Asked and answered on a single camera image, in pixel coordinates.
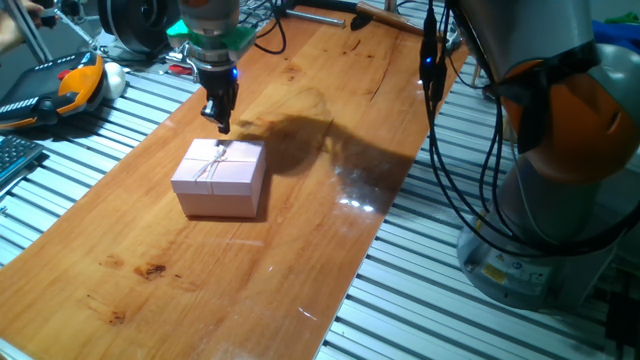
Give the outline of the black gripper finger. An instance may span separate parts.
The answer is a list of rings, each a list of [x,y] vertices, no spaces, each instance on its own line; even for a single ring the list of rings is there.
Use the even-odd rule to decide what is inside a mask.
[[[219,101],[219,132],[228,134],[230,132],[230,119],[235,107],[235,101],[224,99]]]
[[[223,116],[219,114],[217,103],[213,99],[207,100],[200,114],[205,120],[216,125],[219,130],[223,129],[224,119]]]

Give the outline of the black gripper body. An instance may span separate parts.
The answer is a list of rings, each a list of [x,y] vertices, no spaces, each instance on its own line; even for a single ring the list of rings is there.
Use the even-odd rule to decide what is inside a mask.
[[[238,70],[236,67],[226,69],[200,69],[199,82],[205,89],[208,98],[225,98],[235,100],[239,90]]]

